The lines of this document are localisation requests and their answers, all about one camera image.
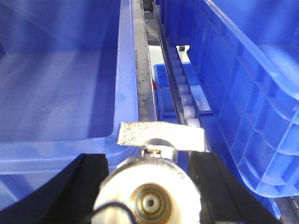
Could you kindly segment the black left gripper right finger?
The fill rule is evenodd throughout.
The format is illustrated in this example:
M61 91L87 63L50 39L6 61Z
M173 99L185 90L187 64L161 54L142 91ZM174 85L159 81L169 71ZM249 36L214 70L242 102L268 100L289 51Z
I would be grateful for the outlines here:
M188 175L199 188L202 224L278 224L217 153L193 152Z

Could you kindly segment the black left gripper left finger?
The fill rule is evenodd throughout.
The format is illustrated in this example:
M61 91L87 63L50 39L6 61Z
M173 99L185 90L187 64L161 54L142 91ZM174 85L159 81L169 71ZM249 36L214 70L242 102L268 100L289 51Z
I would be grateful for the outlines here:
M2 224L89 224L100 184L108 176L105 154L80 154L51 180L0 212Z

